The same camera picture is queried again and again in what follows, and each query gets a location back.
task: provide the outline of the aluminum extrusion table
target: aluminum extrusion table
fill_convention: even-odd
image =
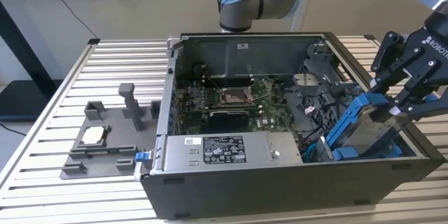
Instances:
[[[378,48],[363,36],[339,36],[363,68]],[[161,223],[131,176],[61,180],[66,153],[83,121],[87,101],[123,107],[117,86],[133,82],[141,105],[161,99],[165,40],[106,41],[89,45],[9,163],[0,174],[0,223]],[[389,93],[402,88],[395,86]],[[448,158],[448,115],[415,123]],[[402,184],[375,206],[189,220],[193,223],[445,223],[448,164],[421,182]]]

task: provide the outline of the motherboard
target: motherboard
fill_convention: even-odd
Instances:
[[[222,87],[218,80],[182,81],[175,104],[179,134],[294,132],[282,83],[250,78],[249,85]]]

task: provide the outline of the white wall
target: white wall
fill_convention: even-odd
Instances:
[[[91,35],[59,0],[1,1],[50,76],[62,78]],[[218,30],[215,0],[65,1],[103,39],[166,38],[181,32]],[[346,35],[373,33],[381,37],[390,29],[405,33],[414,29],[426,14],[414,0],[310,0],[302,30],[329,30]],[[262,20],[253,23],[253,31],[287,31],[289,26],[287,19]],[[1,61],[3,57],[11,55],[1,50]],[[3,68],[10,72],[19,67],[1,66],[0,71]],[[0,75],[0,82],[27,78],[21,70],[13,74],[7,71]]]
[[[50,76],[62,78],[91,35],[59,0],[1,1]],[[218,31],[215,0],[65,1],[99,38],[166,38],[181,32]],[[253,30],[287,27],[287,20],[271,20],[255,22]]]
[[[430,10],[417,0],[310,0],[302,30],[337,35],[373,34],[382,40],[393,30],[410,33],[422,27]]]
[[[6,85],[14,80],[25,79],[29,79],[29,75],[0,37],[0,86]]]

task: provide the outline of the power supply label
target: power supply label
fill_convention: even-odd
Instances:
[[[245,163],[242,136],[203,137],[203,163]]]

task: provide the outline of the robotiq logo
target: robotiq logo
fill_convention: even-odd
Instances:
[[[422,44],[427,44],[441,55],[448,58],[448,49],[442,48],[441,45],[433,41],[431,37],[427,36],[425,40],[421,41]]]

